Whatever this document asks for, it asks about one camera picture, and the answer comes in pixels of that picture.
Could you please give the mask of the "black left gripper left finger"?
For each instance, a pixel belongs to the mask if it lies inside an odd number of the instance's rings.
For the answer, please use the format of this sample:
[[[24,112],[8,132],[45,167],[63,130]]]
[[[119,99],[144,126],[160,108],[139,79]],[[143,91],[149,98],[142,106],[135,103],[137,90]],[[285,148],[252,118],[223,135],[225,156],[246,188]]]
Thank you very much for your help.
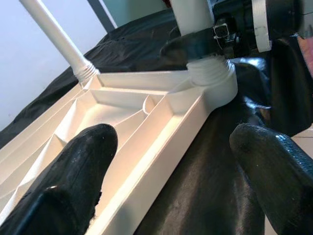
[[[109,124],[81,131],[32,183],[0,235],[84,235],[117,146],[117,132]]]

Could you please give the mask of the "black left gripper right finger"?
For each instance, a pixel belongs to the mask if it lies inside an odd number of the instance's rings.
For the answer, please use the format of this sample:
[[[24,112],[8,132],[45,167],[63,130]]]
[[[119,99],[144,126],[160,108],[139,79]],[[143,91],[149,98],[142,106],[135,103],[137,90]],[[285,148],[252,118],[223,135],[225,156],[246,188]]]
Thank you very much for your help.
[[[289,136],[242,123],[230,148],[278,235],[313,235],[313,159]]]

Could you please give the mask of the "black shiny table cloth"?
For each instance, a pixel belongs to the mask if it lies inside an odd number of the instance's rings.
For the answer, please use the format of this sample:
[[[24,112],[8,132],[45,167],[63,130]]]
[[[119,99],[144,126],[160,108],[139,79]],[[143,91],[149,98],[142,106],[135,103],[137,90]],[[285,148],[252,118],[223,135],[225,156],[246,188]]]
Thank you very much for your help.
[[[167,9],[113,30],[85,56],[101,72],[185,70],[184,59],[159,57],[178,35],[174,13]],[[264,234],[265,214],[231,153],[229,136],[244,122],[290,137],[309,128],[313,79],[297,37],[233,61],[238,95],[209,116],[135,235]],[[71,68],[56,77],[0,131],[0,149],[77,83]]]

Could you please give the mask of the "white plastic children table top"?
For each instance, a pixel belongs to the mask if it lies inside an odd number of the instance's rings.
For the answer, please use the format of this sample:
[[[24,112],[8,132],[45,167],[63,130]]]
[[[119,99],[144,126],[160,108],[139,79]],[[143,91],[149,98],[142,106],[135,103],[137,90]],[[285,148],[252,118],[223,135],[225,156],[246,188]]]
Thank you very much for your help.
[[[188,70],[102,73],[76,85],[0,149],[0,226],[81,131],[109,124],[117,152],[84,235],[133,235],[209,115],[238,87],[197,86]]]

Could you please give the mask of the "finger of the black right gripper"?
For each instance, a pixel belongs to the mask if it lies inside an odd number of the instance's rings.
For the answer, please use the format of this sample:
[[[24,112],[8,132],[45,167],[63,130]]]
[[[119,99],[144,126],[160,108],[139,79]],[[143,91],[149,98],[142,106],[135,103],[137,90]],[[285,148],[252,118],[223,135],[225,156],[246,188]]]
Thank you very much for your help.
[[[178,27],[175,27],[160,50],[160,59],[169,64],[169,70],[186,70],[189,62],[224,55],[225,44],[225,39],[216,38],[213,28],[182,36]]]

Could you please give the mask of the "dark grey door frame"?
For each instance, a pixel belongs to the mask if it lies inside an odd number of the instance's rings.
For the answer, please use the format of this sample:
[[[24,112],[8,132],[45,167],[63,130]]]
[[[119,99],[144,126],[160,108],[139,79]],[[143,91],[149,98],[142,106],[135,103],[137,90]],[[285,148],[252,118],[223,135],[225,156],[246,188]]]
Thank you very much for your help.
[[[117,28],[117,25],[103,0],[87,1],[107,33],[112,32]]]

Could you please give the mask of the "white plastic table leg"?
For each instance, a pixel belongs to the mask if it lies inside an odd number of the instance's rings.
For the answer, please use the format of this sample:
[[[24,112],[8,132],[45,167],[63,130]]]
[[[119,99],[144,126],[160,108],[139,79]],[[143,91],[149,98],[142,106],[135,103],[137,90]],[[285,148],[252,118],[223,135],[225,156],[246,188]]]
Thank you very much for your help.
[[[214,15],[208,0],[170,0],[182,36],[212,28]],[[223,55],[189,62],[187,69],[197,86],[230,86],[237,88],[234,65]]]
[[[93,63],[85,58],[41,0],[19,0],[19,2],[69,63],[73,74],[82,87],[100,74]]]

